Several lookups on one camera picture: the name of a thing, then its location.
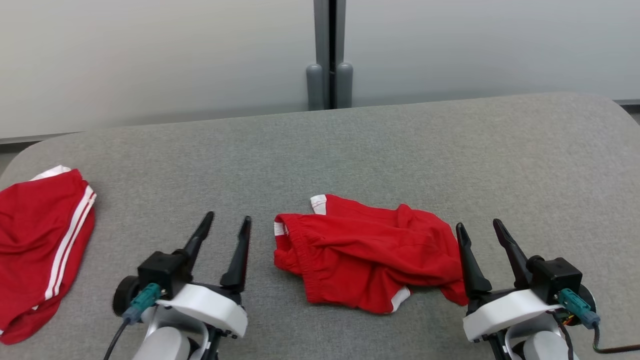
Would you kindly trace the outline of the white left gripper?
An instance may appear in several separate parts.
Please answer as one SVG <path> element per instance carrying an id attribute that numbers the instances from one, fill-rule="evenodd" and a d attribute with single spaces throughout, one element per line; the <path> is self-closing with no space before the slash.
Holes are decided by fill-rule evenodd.
<path id="1" fill-rule="evenodd" d="M 208 211 L 198 228 L 183 248 L 173 254 L 182 256 L 185 268 L 191 274 L 215 219 L 215 212 Z M 237 247 L 227 272 L 221 277 L 221 288 L 240 294 L 244 292 L 249 262 L 252 217 L 245 216 L 237 236 Z M 218 330 L 230 331 L 231 335 L 243 338 L 249 325 L 249 317 L 242 305 L 203 285 L 186 284 L 171 300 L 158 300 L 157 305 L 169 306 L 181 315 L 191 317 Z"/>

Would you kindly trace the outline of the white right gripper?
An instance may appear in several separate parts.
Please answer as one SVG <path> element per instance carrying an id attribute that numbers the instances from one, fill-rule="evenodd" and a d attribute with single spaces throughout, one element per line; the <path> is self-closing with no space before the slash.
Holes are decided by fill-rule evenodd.
<path id="1" fill-rule="evenodd" d="M 480 306 L 478 310 L 462 319 L 462 328 L 469 342 L 481 340 L 484 335 L 507 330 L 507 337 L 532 335 L 538 331 L 554 331 L 555 323 L 550 312 L 564 310 L 561 304 L 548 304 L 528 289 L 531 272 L 527 269 L 528 258 L 498 218 L 493 220 L 493 228 L 499 244 L 504 248 L 514 275 L 515 289 L 494 301 Z M 478 300 L 493 290 L 491 282 L 485 278 L 475 258 L 470 236 L 463 223 L 455 226 L 462 266 L 462 278 L 466 296 L 470 301 Z"/>

